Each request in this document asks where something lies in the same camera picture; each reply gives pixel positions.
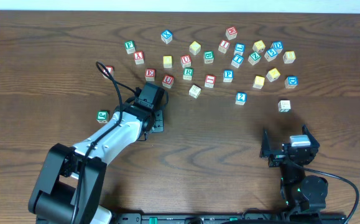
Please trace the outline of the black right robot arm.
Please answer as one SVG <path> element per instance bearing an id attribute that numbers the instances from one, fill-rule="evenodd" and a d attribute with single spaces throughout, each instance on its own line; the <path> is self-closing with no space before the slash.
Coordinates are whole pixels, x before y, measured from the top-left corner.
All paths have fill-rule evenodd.
<path id="1" fill-rule="evenodd" d="M 301 135 L 289 139 L 281 149 L 272 149 L 264 130 L 260 157 L 268 159 L 269 167 L 280 169 L 280 191 L 289 209 L 297 213 L 319 212 L 326 208 L 328 182 L 316 175 L 306 175 L 304 168 L 314 160 L 320 144 L 306 126 L 302 126 Z"/>

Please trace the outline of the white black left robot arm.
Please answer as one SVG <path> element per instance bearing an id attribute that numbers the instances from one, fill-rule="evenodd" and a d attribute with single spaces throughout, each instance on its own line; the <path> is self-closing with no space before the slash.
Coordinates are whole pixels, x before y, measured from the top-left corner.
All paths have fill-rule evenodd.
<path id="1" fill-rule="evenodd" d="M 125 103 L 89 138 L 54 145 L 28 203 L 36 223 L 111 223 L 113 213 L 99 205 L 107 166 L 143 134 L 162 130 L 162 110 Z"/>

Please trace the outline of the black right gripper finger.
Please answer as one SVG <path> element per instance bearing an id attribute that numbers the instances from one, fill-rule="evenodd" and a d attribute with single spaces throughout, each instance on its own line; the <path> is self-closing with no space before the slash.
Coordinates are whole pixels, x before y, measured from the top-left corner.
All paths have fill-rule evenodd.
<path id="1" fill-rule="evenodd" d="M 261 143 L 261 150 L 260 150 L 260 158 L 263 157 L 269 157 L 269 155 L 271 154 L 271 148 L 270 148 L 270 141 L 269 141 L 269 137 L 267 134 L 267 130 L 263 129 L 262 132 L 262 143 Z"/>
<path id="2" fill-rule="evenodd" d="M 307 135 L 307 137 L 310 140 L 312 148 L 319 148 L 320 147 L 319 142 L 313 137 L 313 135 L 311 134 L 311 132 L 309 131 L 309 129 L 307 128 L 307 126 L 305 124 L 302 126 L 302 133 L 304 135 Z"/>

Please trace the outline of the red E wooden block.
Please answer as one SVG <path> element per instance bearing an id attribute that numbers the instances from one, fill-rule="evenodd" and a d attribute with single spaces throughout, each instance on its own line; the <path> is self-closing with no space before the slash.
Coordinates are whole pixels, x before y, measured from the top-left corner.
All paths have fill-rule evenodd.
<path id="1" fill-rule="evenodd" d="M 145 70 L 145 80 L 147 82 L 154 82 L 156 76 L 156 71 L 153 68 L 147 68 Z"/>

